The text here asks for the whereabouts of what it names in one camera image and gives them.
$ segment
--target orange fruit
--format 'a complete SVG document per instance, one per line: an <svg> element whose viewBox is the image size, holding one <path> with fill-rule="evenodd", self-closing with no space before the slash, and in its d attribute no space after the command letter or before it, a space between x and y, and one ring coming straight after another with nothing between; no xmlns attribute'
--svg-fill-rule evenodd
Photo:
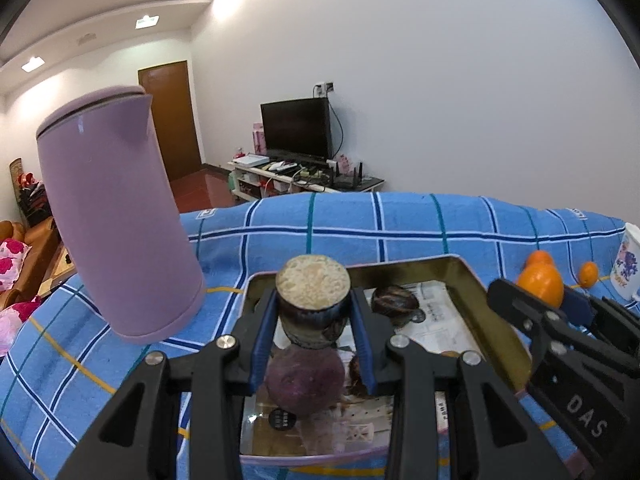
<svg viewBox="0 0 640 480"><path fill-rule="evenodd" d="M525 267L518 277L517 284L549 306L559 308L562 304L564 283L553 265L531 264Z"/></svg>
<svg viewBox="0 0 640 480"><path fill-rule="evenodd" d="M555 265L554 259L551 257L551 254L541 249L538 249L537 251L533 251L527 258L527 261L524 264L524 266L529 267L532 264Z"/></svg>
<svg viewBox="0 0 640 480"><path fill-rule="evenodd" d="M586 262L578 272L578 284L582 288L591 288L598 281L598 266L594 262Z"/></svg>

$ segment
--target blue plaid tablecloth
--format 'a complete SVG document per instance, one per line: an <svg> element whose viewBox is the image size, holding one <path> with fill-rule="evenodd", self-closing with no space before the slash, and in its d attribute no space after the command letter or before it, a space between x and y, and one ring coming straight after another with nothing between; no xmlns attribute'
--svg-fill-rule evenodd
<svg viewBox="0 0 640 480"><path fill-rule="evenodd" d="M185 330L150 346L125 343L75 276L25 323L0 366L0 423L38 478L56 477L91 421L147 352L158 349L176 357L228 333L250 276L278 270L293 256L322 253L355 265L458 254L488 285L499 276L515 280L529 253L542 248L572 285L586 261L595 261L608 276L624 231L621 220L590 212L403 193L296 194L185 214L182 222L209 287L203 308ZM604 277L590 293L623 302ZM635 303L627 306L638 314ZM573 444L532 399L523 403L567 459ZM180 410L180 480L188 477L190 406L187 394ZM382 457L334 468L245 465L244 476L381 479L384 465ZM441 478L448 478L446 458L441 465Z"/></svg>

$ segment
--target floral mug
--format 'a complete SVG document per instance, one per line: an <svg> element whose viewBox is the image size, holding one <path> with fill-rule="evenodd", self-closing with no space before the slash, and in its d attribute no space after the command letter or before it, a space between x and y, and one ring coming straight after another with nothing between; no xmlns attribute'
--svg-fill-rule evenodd
<svg viewBox="0 0 640 480"><path fill-rule="evenodd" d="M611 284L625 300L640 301L640 228L633 224L625 224L625 235L620 244L618 256L611 269Z"/></svg>

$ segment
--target kettle lid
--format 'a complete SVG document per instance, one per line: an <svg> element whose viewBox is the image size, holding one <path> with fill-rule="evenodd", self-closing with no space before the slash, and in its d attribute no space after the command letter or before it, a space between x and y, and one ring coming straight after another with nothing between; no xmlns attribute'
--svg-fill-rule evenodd
<svg viewBox="0 0 640 480"><path fill-rule="evenodd" d="M99 105L101 103L105 103L111 101L113 99L131 96L131 95L143 95L146 94L146 91L142 86L110 86L108 88L103 88L101 90L97 90L95 92L90 92L89 94L85 94L78 99L74 99L71 102L68 102L66 105L61 106L55 112L53 112L50 116L48 116L42 124L38 127L36 131L36 139L41 136L46 130L48 130L51 126L60 121L66 119L67 117L75 114L83 108L93 107L95 105Z"/></svg>

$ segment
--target television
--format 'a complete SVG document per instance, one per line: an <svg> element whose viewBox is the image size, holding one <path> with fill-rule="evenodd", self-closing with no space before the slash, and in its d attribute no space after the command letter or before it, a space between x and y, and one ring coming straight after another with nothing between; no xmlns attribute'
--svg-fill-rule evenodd
<svg viewBox="0 0 640 480"><path fill-rule="evenodd" d="M333 158L329 99L280 101L260 108L268 156L322 162Z"/></svg>

